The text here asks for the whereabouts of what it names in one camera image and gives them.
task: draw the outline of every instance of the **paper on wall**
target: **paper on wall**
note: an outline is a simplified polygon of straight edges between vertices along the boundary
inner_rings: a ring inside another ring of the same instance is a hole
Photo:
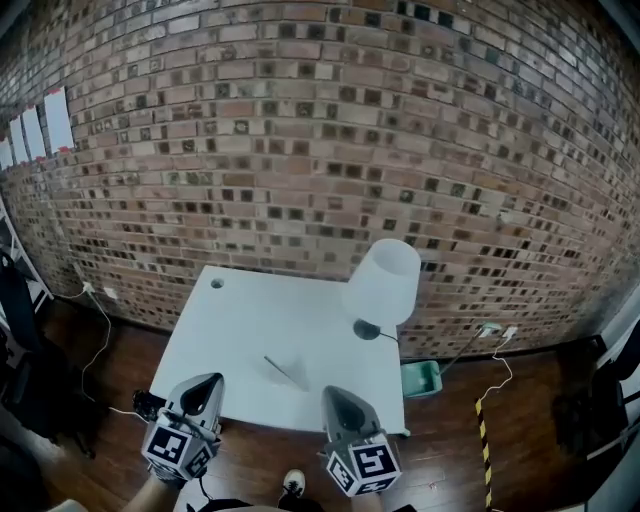
[[[2,137],[0,139],[0,167],[3,171],[6,171],[13,165],[13,153],[11,153],[11,144],[9,139]]]
[[[75,146],[64,87],[55,89],[44,97],[44,112],[47,116],[51,152],[71,151]]]
[[[19,164],[26,164],[29,162],[29,155],[27,154],[27,148],[24,145],[22,121],[20,116],[14,117],[9,122],[9,129],[11,130],[11,140],[13,142],[13,150],[16,153],[16,161]]]
[[[42,130],[40,129],[40,120],[35,106],[30,106],[22,113],[22,122],[24,131],[27,134],[27,144],[31,158],[36,162],[44,160],[47,152],[44,149],[44,140],[42,139]]]

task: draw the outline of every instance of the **white cable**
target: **white cable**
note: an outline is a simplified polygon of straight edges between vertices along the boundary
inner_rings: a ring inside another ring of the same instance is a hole
[[[91,400],[92,402],[95,402],[95,399],[91,396],[89,396],[89,394],[84,390],[84,372],[87,371],[87,368],[89,368],[89,366],[91,366],[93,363],[95,363],[96,359],[98,358],[98,356],[109,346],[109,337],[111,336],[111,320],[109,319],[109,317],[107,316],[107,314],[104,312],[104,309],[102,309],[102,306],[100,305],[100,303],[98,302],[98,299],[96,299],[95,295],[93,293],[89,294],[89,297],[91,297],[91,299],[93,300],[93,302],[95,302],[96,306],[98,306],[98,309],[100,310],[100,312],[104,315],[104,317],[107,320],[107,324],[109,325],[109,327],[107,328],[107,336],[105,338],[105,342],[104,345],[102,346],[102,348],[100,350],[98,350],[96,352],[96,355],[93,356],[93,359],[89,362],[89,364],[87,364],[87,366],[85,366],[82,369],[82,374],[80,375],[80,389],[82,389],[82,394],[84,396],[86,396],[89,400]],[[137,416],[138,418],[140,418],[142,421],[144,421],[145,423],[147,423],[147,420],[145,420],[142,416],[140,416],[137,412],[133,412],[133,411],[121,411],[120,409],[116,409],[115,407],[111,407],[109,406],[109,410],[120,413],[120,414],[127,414],[130,416]]]
[[[515,332],[513,333],[505,333],[505,340],[496,347],[495,351],[493,352],[493,356],[491,356],[492,359],[496,360],[496,361],[502,361],[504,363],[504,365],[507,367],[507,370],[509,370],[509,377],[499,386],[491,386],[489,389],[487,389],[484,392],[484,395],[482,395],[482,398],[480,399],[480,401],[482,402],[487,394],[489,393],[489,391],[491,391],[492,389],[502,389],[502,386],[504,386],[507,382],[509,382],[511,379],[513,379],[513,372],[511,371],[511,368],[509,367],[509,363],[507,363],[505,361],[505,359],[503,357],[496,357],[496,355],[498,354],[498,350],[500,350],[502,347],[504,347],[507,343],[509,343],[509,341],[511,341],[511,338],[513,337],[513,334],[515,334]]]
[[[87,290],[82,290],[78,295],[74,295],[72,297],[67,297],[66,295],[58,295],[58,297],[60,297],[61,299],[67,299],[67,300],[71,300],[71,299],[77,299],[78,297],[80,297],[80,295],[84,295],[84,293]]]

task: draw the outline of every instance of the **sneaker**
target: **sneaker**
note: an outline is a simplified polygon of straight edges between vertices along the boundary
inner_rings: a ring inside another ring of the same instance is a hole
[[[285,496],[300,498],[304,492],[304,484],[304,473],[299,469],[292,469],[287,473],[287,476],[284,477],[284,482],[282,482],[283,491],[280,499]]]

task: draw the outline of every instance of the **person's leg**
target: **person's leg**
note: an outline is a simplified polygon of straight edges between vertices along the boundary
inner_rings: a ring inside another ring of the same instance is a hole
[[[299,469],[292,469],[284,477],[282,496],[278,501],[278,508],[290,512],[323,512],[317,501],[302,497],[305,488],[304,473]]]

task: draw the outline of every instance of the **white lamp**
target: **white lamp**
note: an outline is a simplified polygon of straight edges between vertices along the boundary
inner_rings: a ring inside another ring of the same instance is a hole
[[[345,309],[357,318],[357,336],[372,340],[381,325],[407,320],[416,303],[420,256],[410,245],[390,238],[374,243],[344,287]]]

